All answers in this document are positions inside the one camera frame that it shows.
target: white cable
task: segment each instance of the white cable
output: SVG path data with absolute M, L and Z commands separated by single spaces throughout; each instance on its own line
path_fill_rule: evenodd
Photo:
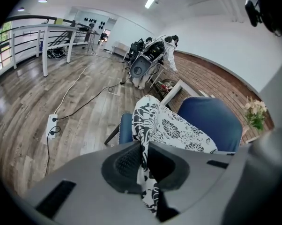
M 57 110 L 61 107 L 61 105 L 62 105 L 62 103 L 63 103 L 63 101 L 64 101 L 64 98 L 66 97 L 66 95 L 67 95 L 67 93 L 69 92 L 69 90 L 75 85 L 76 81 L 78 81 L 78 80 L 80 79 L 81 75 L 85 72 L 85 70 L 86 70 L 89 66 L 91 66 L 91 65 L 92 65 L 92 64 L 89 64 L 88 66 L 86 66 L 85 69 L 82 71 L 82 73 L 79 75 L 78 79 L 75 80 L 74 84 L 72 84 L 71 87 L 68 88 L 67 92 L 65 93 L 65 95 L 64 95 L 64 97 L 63 97 L 63 99 L 62 99 L 62 102 L 61 102 L 60 105 L 57 107 L 57 109 L 55 110 L 54 114 L 56 114 Z

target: wooden floor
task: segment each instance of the wooden floor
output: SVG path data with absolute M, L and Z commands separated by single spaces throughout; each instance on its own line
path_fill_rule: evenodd
M 76 53 L 86 52 L 80 47 Z M 99 51 L 98 56 L 72 55 L 71 62 L 48 59 L 48 76 L 43 77 L 42 58 L 32 59 L 0 78 L 0 177 L 19 195 L 45 176 L 47 163 L 46 124 L 65 92 L 90 65 L 69 91 L 58 117 L 71 114 L 102 88 L 126 77 L 121 58 Z M 58 121 L 61 132 L 49 140 L 49 173 L 69 160 L 105 149 L 104 141 L 119 124 L 121 115 L 132 112 L 146 91 L 131 83 L 104 90 L 75 115 Z M 117 144 L 118 136 L 111 143 Z

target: chair backrest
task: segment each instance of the chair backrest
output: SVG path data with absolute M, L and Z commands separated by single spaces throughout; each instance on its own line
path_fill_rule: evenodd
M 223 101 L 213 97 L 189 97 L 178 115 L 213 139 L 219 151 L 236 151 L 242 137 L 242 125 Z

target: white protective suit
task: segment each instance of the white protective suit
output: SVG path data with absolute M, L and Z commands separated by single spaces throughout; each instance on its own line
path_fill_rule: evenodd
M 177 71 L 177 68 L 175 67 L 175 62 L 174 62 L 174 49 L 176 48 L 174 40 L 171 41 L 171 43 L 165 42 L 166 37 L 162 37 L 160 39 L 158 39 L 157 41 L 154 41 L 152 43 L 156 43 L 159 41 L 163 41 L 164 45 L 165 45 L 165 59 L 167 59 L 169 61 L 169 67 L 173 70 L 173 71 Z M 154 65 L 152 68 L 150 68 L 143 76 L 142 78 L 134 78 L 133 79 L 133 84 L 136 88 L 139 88 L 140 90 L 145 88 L 145 83 L 146 81 L 150 78 L 150 76 L 155 73 L 156 71 L 156 65 Z

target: chair leg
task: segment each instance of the chair leg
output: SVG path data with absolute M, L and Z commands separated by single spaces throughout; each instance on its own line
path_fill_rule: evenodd
M 107 145 L 107 143 L 119 132 L 119 125 L 114 129 L 114 131 L 111 133 L 111 135 L 105 140 L 104 144 Z

